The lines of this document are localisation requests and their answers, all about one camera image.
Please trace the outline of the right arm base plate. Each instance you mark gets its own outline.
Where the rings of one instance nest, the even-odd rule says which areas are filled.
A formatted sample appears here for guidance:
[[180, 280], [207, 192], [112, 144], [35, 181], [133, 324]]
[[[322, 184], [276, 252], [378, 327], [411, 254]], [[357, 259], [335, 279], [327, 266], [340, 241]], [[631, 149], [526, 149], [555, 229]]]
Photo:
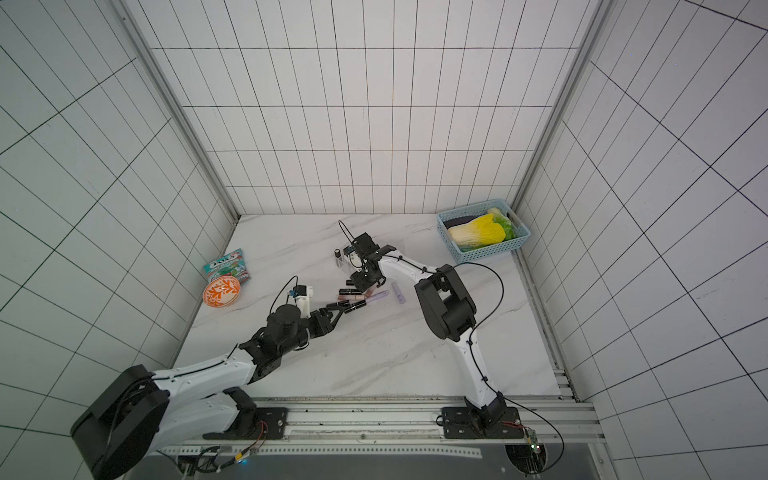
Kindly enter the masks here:
[[443, 436], [451, 440], [523, 439], [518, 410], [508, 407], [500, 414], [483, 414], [470, 407], [444, 407], [436, 418]]

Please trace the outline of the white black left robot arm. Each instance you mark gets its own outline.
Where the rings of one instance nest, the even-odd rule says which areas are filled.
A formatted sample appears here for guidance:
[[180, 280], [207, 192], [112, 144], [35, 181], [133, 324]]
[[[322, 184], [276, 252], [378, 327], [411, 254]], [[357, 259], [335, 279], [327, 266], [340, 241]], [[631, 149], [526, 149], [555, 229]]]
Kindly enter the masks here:
[[91, 475], [116, 479], [147, 454], [195, 437], [283, 438], [286, 409], [258, 407], [245, 386], [276, 370], [284, 355], [331, 333], [350, 309], [342, 302], [304, 317], [299, 307], [281, 305], [228, 354], [168, 370], [124, 370], [70, 429]]

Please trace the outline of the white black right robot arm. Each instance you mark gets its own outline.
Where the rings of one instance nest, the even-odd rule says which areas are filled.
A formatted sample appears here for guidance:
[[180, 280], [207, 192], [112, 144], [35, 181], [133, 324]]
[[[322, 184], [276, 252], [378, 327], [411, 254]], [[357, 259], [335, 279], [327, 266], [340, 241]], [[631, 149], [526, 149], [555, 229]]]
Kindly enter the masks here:
[[453, 348], [467, 386], [464, 400], [468, 416], [475, 428], [485, 430], [502, 419], [506, 400], [487, 376], [475, 339], [477, 306], [453, 266], [419, 264], [390, 245], [368, 254], [349, 245], [335, 250], [334, 259], [360, 291], [396, 280], [411, 283], [427, 327]]

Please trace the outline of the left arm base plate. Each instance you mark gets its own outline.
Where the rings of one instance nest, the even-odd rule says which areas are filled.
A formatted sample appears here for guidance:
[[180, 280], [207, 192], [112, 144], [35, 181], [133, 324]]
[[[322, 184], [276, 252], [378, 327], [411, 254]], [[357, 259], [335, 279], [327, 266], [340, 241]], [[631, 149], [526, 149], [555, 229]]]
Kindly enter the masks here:
[[283, 407], [247, 410], [238, 414], [226, 433], [240, 440], [280, 440], [285, 435], [288, 413]]

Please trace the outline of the lilac lip gloss tube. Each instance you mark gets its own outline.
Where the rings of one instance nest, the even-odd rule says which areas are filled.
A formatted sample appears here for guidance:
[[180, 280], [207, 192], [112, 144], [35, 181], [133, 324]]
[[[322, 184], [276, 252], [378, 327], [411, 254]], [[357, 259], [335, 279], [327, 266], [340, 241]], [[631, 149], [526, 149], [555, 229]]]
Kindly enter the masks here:
[[403, 292], [401, 291], [400, 287], [397, 284], [393, 283], [392, 284], [392, 290], [395, 293], [395, 296], [396, 296], [398, 302], [400, 304], [405, 304], [406, 303], [406, 298], [405, 298]]

